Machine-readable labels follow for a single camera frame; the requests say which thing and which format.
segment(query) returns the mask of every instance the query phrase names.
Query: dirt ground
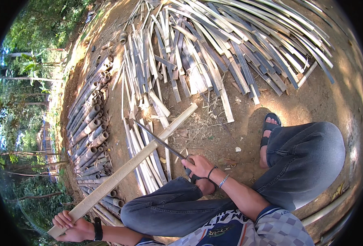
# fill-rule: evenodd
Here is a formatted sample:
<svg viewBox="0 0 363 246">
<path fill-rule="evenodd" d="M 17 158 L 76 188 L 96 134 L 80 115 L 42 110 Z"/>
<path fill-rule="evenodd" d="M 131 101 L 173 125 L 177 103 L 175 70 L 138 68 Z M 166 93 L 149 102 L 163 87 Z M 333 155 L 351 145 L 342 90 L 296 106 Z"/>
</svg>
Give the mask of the dirt ground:
<svg viewBox="0 0 363 246">
<path fill-rule="evenodd" d="M 90 29 L 90 33 L 86 35 L 81 47 L 78 47 L 81 59 L 75 65 L 66 85 L 61 125 L 65 126 L 68 123 L 66 117 L 68 107 L 75 100 L 83 83 L 85 73 L 90 68 L 93 59 L 99 54 L 105 55 L 107 53 L 107 50 L 101 51 L 98 48 L 109 41 L 118 43 L 118 34 L 123 27 L 122 24 L 129 17 L 136 2 L 137 0 L 125 0 L 117 3 L 103 3 L 101 17 L 92 24 L 93 27 Z M 330 84 L 324 72 L 320 68 L 316 68 L 298 91 L 288 83 L 289 95 L 284 93 L 279 97 L 258 76 L 256 78 L 258 87 L 267 89 L 267 91 L 261 93 L 260 105 L 253 105 L 250 99 L 239 94 L 232 86 L 231 82 L 234 79 L 229 72 L 226 72 L 224 86 L 230 103 L 233 104 L 236 97 L 241 100 L 240 104 L 231 105 L 235 122 L 226 124 L 230 135 L 221 125 L 217 125 L 218 120 L 209 116 L 207 103 L 201 97 L 185 98 L 181 91 L 181 102 L 176 103 L 172 86 L 163 82 L 161 82 L 160 86 L 164 104 L 171 112 L 170 122 L 183 112 L 191 102 L 196 102 L 199 106 L 199 109 L 195 112 L 196 114 L 180 127 L 180 129 L 183 129 L 180 131 L 182 134 L 174 134 L 169 138 L 170 144 L 177 150 L 181 150 L 186 146 L 189 154 L 203 154 L 222 170 L 227 167 L 222 165 L 222 158 L 236 161 L 237 164 L 231 170 L 225 172 L 248 186 L 251 186 L 265 172 L 265 170 L 259 168 L 259 144 L 262 136 L 262 122 L 267 112 L 272 111 L 279 115 L 284 126 L 314 121 L 328 121 L 338 126 L 346 147 L 346 161 L 343 170 L 335 182 L 316 200 L 293 212 L 300 219 L 307 218 L 331 203 L 333 194 L 342 183 L 344 183 L 346 189 L 352 189 L 352 195 L 343 204 L 306 227 L 313 240 L 317 242 L 321 235 L 336 224 L 348 211 L 357 197 L 355 194 L 359 194 L 363 184 L 363 58 L 350 25 L 339 17 L 340 15 L 333 3 L 325 1 L 325 4 L 322 4 L 321 7 L 327 7 L 326 11 L 345 29 L 348 37 L 337 25 L 334 24 L 333 28 L 331 28 L 314 13 L 308 12 L 295 2 L 284 0 L 284 3 L 308 17 L 330 36 L 330 42 L 336 48 L 336 50 L 331 50 L 333 58 L 330 59 L 334 64 L 330 72 L 334 77 L 335 84 Z M 90 52 L 93 45 L 97 47 L 97 50 Z M 118 45 L 113 53 L 114 66 L 111 74 L 116 75 L 123 53 L 124 48 Z M 114 80 L 115 76 L 109 82 L 110 86 L 113 86 Z M 110 156 L 115 170 L 129 160 L 126 151 L 125 130 L 120 116 L 120 98 L 121 83 L 115 87 L 114 91 L 109 92 L 109 100 L 104 107 L 104 111 L 109 109 L 109 115 L 113 116 L 110 123 L 108 142 L 110 143 L 109 147 L 113 147 Z M 210 96 L 210 102 L 213 104 L 215 102 L 213 95 Z M 224 117 L 221 102 L 217 101 L 215 105 L 219 117 Z M 151 121 L 148 118 L 149 115 L 150 112 L 145 112 L 145 115 L 143 115 L 145 122 L 147 120 Z M 161 124 L 159 121 L 154 120 L 154 132 L 158 133 L 160 130 L 162 130 Z M 65 134 L 65 130 L 63 130 L 61 135 L 64 139 L 66 139 Z M 236 147 L 240 147 L 242 151 L 235 152 Z M 158 151 L 160 156 L 165 157 L 164 148 L 159 147 Z M 171 156 L 172 177 L 185 176 L 180 161 L 176 164 L 174 161 L 175 157 Z M 118 193 L 126 202 L 141 195 L 133 173 L 122 180 L 118 186 Z M 223 197 L 226 197 L 226 194 L 219 190 L 213 195 L 208 195 L 205 199 Z M 161 240 L 169 242 L 174 239 L 162 238 Z"/>
</svg>

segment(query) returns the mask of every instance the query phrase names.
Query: right hand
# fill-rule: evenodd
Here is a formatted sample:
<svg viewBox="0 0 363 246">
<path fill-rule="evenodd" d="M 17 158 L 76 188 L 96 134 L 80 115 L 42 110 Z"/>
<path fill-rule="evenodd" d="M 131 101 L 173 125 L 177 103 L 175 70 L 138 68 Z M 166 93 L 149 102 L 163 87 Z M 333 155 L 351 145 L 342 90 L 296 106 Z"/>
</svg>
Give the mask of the right hand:
<svg viewBox="0 0 363 246">
<path fill-rule="evenodd" d="M 75 224 L 69 216 L 68 210 L 63 210 L 62 213 L 57 214 L 53 219 L 53 224 L 61 229 L 68 228 L 65 235 L 56 238 L 57 241 L 63 242 L 81 242 L 84 240 L 94 240 L 95 231 L 94 225 L 83 218 L 78 219 Z"/>
<path fill-rule="evenodd" d="M 208 173 L 213 169 L 214 165 L 203 155 L 190 155 L 189 158 L 195 162 L 195 165 L 186 159 L 181 160 L 181 163 L 198 177 L 207 178 Z"/>
</svg>

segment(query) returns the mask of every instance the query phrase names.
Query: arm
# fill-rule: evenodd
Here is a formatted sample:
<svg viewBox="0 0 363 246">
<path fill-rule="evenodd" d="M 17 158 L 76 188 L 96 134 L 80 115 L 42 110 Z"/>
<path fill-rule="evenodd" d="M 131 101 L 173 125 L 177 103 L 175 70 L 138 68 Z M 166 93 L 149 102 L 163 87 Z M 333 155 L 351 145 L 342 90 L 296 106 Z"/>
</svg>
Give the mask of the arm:
<svg viewBox="0 0 363 246">
<path fill-rule="evenodd" d="M 191 164 L 187 160 L 182 160 L 182 163 L 199 177 L 206 178 L 210 170 L 214 167 L 213 164 L 204 156 L 192 155 L 190 158 L 194 160 L 195 165 Z M 225 177 L 226 173 L 219 169 L 214 169 L 210 174 L 210 180 L 217 185 L 219 185 Z M 228 194 L 238 209 L 246 217 L 253 220 L 253 222 L 257 219 L 258 214 L 270 205 L 270 203 L 255 190 L 236 181 L 230 176 L 223 183 L 221 188 Z"/>
<path fill-rule="evenodd" d="M 67 230 L 65 235 L 56 238 L 57 241 L 81 242 L 84 240 L 94 240 L 94 225 L 83 218 L 78 219 L 72 224 L 71 217 L 67 210 L 56 215 L 53 224 L 61 229 L 65 226 Z M 102 226 L 102 241 L 120 243 L 128 246 L 134 246 L 145 236 L 139 232 L 133 231 L 127 227 Z"/>
</svg>

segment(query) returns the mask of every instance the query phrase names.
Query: gray jeans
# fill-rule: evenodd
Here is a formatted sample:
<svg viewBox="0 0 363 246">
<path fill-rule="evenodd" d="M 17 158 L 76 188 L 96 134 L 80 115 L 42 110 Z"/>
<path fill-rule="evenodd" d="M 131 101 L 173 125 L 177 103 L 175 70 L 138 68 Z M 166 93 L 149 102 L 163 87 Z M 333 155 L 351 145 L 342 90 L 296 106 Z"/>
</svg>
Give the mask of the gray jeans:
<svg viewBox="0 0 363 246">
<path fill-rule="evenodd" d="M 340 173 L 344 142 L 329 122 L 275 128 L 266 151 L 267 170 L 252 186 L 271 204 L 293 211 L 326 190 Z M 140 233 L 184 237 L 216 214 L 236 209 L 231 199 L 199 200 L 202 192 L 183 177 L 122 208 L 125 226 Z"/>
</svg>

